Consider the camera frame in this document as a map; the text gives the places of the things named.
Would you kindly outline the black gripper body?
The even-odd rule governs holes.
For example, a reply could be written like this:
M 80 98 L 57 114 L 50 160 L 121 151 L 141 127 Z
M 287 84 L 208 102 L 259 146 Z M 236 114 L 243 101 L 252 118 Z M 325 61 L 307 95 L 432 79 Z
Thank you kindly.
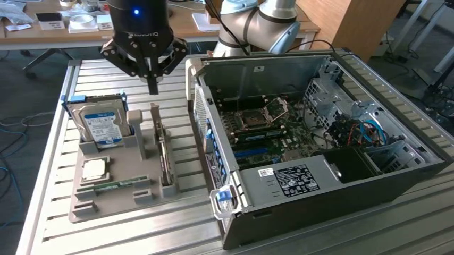
M 132 57 L 159 58 L 173 41 L 167 1 L 108 1 L 112 41 Z

